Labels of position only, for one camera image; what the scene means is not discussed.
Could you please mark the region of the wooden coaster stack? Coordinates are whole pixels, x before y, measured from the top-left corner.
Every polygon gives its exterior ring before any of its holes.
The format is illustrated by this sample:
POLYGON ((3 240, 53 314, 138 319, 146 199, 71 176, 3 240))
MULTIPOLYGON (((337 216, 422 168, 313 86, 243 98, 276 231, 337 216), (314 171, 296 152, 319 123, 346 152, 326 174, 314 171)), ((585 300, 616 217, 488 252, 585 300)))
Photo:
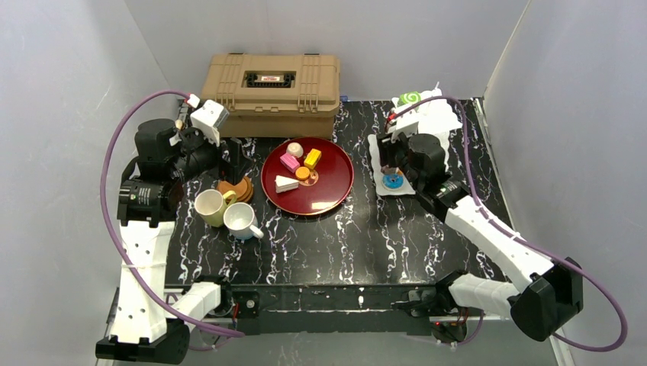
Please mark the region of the wooden coaster stack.
POLYGON ((237 201, 244 203, 248 203, 252 199, 254 192, 253 183, 248 176, 244 176, 243 179, 235 185, 228 181, 219 181, 216 189, 221 194, 233 191, 237 196, 237 201))

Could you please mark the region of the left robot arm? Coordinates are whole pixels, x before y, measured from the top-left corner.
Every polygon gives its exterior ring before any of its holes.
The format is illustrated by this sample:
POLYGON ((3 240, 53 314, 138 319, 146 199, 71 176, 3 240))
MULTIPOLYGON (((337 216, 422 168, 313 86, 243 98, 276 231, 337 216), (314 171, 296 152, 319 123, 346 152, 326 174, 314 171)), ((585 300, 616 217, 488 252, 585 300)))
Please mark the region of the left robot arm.
POLYGON ((180 364, 190 334, 213 310, 233 309, 230 282, 202 275, 173 304, 164 300, 167 254, 184 183, 208 173, 237 183, 252 165, 237 138, 208 139, 205 127, 179 130, 170 119, 143 122, 134 136, 137 155, 124 169, 118 192, 118 229, 110 235, 122 265, 111 331, 95 346, 98 358, 180 364))

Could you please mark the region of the green swirl roll cake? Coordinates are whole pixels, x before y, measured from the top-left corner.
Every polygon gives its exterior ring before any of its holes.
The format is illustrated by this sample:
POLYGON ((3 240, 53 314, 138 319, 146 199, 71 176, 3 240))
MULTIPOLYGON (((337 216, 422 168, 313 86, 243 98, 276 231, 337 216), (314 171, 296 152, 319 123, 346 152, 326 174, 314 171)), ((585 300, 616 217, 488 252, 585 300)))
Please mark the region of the green swirl roll cake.
POLYGON ((396 106, 401 107, 405 106, 407 104, 415 104, 419 101, 422 100, 422 97, 419 92, 417 91, 410 91, 407 93, 403 93, 398 97, 398 101, 396 106))

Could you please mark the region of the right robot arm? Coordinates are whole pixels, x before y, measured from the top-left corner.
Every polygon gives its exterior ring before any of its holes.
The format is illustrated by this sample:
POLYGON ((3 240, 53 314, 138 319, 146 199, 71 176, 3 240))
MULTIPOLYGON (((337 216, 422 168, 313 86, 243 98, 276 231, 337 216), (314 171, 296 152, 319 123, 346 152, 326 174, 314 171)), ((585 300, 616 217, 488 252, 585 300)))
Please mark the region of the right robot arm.
POLYGON ((454 271, 436 283, 436 303, 474 307, 513 320, 528 337, 544 341, 584 308, 583 279, 571 258, 548 259, 520 244, 505 223, 486 217, 465 184, 447 172, 437 137, 414 134, 376 138, 382 168, 398 169, 416 199, 439 221, 476 245, 508 277, 507 282, 454 271))

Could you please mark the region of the blue toy donut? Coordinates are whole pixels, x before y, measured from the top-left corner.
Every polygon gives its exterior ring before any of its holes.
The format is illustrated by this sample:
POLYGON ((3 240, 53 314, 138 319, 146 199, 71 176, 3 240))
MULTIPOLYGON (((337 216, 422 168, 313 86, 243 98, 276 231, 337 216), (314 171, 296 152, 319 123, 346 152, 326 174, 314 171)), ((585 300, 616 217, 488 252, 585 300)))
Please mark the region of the blue toy donut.
POLYGON ((381 183, 384 188, 388 191, 396 191, 404 185, 404 178, 402 175, 395 173, 390 175, 384 175, 382 177, 381 183))

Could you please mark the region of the tan plastic toolbox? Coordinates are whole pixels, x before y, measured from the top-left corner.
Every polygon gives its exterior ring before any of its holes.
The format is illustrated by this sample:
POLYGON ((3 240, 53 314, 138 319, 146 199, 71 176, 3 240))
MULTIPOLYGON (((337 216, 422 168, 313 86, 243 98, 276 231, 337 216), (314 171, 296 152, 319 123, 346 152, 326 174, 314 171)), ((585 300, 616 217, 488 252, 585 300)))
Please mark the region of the tan plastic toolbox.
POLYGON ((331 139, 340 109, 340 60, 333 55, 228 53, 211 59, 201 98, 230 116, 224 137, 331 139))

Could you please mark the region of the pink handled metal tongs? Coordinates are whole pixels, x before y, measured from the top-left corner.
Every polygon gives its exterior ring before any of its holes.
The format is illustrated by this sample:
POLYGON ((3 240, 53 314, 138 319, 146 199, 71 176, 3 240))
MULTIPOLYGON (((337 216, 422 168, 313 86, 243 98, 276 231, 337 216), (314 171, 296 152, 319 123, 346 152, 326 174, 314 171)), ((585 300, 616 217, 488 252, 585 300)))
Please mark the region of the pink handled metal tongs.
POLYGON ((383 175, 403 175, 404 174, 398 167, 391 167, 388 165, 381 167, 381 173, 383 175))

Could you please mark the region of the red round tray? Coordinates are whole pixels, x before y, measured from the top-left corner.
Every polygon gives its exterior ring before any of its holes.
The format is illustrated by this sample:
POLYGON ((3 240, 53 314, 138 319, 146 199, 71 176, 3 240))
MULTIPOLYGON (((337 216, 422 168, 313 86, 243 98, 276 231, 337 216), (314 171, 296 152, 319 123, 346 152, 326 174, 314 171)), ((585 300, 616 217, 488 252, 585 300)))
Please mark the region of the red round tray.
POLYGON ((354 168, 349 155, 335 143, 318 137, 301 137, 293 140, 304 148, 322 152, 322 158, 313 171, 317 177, 299 184, 299 188, 278 193, 275 177, 278 175, 293 178, 294 175, 280 162, 290 141, 270 152, 262 165, 262 189, 266 197, 278 208, 290 214, 314 216, 324 214, 341 204, 349 195, 354 168))

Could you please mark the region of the white grey mug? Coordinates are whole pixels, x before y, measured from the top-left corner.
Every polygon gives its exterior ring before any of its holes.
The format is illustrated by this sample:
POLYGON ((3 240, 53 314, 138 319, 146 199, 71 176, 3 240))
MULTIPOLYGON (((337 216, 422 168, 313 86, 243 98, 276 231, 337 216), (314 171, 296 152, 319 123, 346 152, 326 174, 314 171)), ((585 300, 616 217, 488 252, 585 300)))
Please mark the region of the white grey mug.
POLYGON ((224 212, 224 225, 229 233, 238 240, 264 238, 256 213, 253 207, 247 203, 231 204, 224 212))

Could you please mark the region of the yellow green mug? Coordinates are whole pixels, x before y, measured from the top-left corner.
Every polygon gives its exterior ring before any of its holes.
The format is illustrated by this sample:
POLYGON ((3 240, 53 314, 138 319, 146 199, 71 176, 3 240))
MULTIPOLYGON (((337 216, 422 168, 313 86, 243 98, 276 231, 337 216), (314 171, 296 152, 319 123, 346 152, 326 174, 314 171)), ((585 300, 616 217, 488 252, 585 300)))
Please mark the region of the yellow green mug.
POLYGON ((237 201, 237 193, 233 190, 224 194, 215 189, 201 192, 195 198, 195 210, 206 224, 213 227, 224 225, 224 212, 237 201))

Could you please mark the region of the white tiered cake stand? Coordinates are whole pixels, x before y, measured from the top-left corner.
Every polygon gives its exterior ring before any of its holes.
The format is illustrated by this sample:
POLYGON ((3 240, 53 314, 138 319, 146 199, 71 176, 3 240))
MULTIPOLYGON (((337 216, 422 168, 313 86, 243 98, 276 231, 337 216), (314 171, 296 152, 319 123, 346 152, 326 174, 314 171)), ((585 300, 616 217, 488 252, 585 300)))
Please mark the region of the white tiered cake stand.
MULTIPOLYGON (((441 96, 443 94, 442 90, 438 87, 435 87, 430 91, 427 90, 419 93, 422 97, 422 100, 429 97, 441 96)), ((391 99, 391 101, 394 103, 394 107, 391 109, 393 113, 399 113, 412 105, 407 104, 405 106, 397 107, 396 104, 398 97, 391 99)), ((447 153, 449 151, 450 133, 462 127, 460 116, 455 114, 450 104, 444 99, 424 103, 414 108, 413 110, 422 114, 418 126, 418 133, 430 134, 438 138, 441 147, 444 149, 444 152, 447 153)), ((414 188, 404 177, 404 175, 402 175, 404 178, 404 185, 402 186, 402 188, 396 191, 388 191, 384 188, 383 184, 381 183, 382 177, 384 175, 381 173, 381 166, 379 162, 377 136, 375 134, 371 134, 367 137, 367 140, 369 143, 369 153, 371 157, 371 166, 373 170, 373 180, 375 183, 376 194, 381 197, 390 195, 398 196, 415 194, 414 188)))

